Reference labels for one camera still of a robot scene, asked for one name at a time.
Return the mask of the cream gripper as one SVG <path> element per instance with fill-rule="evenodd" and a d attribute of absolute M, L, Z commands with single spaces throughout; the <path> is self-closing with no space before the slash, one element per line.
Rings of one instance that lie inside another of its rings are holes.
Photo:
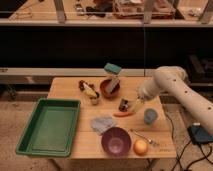
<path fill-rule="evenodd" d="M 132 106 L 130 107 L 130 111 L 133 113 L 137 113 L 145 104 L 145 102 L 141 99 L 137 99 L 132 103 Z M 153 108 L 147 108 L 144 110 L 144 117 L 143 121 L 147 125 L 153 124 L 158 118 L 158 113 Z"/>

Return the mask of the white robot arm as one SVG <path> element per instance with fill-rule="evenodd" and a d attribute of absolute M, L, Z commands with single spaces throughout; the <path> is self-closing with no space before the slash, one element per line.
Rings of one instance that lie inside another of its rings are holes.
<path fill-rule="evenodd" d="M 146 102 L 154 99 L 162 91 L 170 93 L 213 136 L 213 102 L 192 90 L 184 82 L 185 78 L 186 72 L 181 67 L 158 67 L 152 77 L 138 87 L 138 98 Z"/>

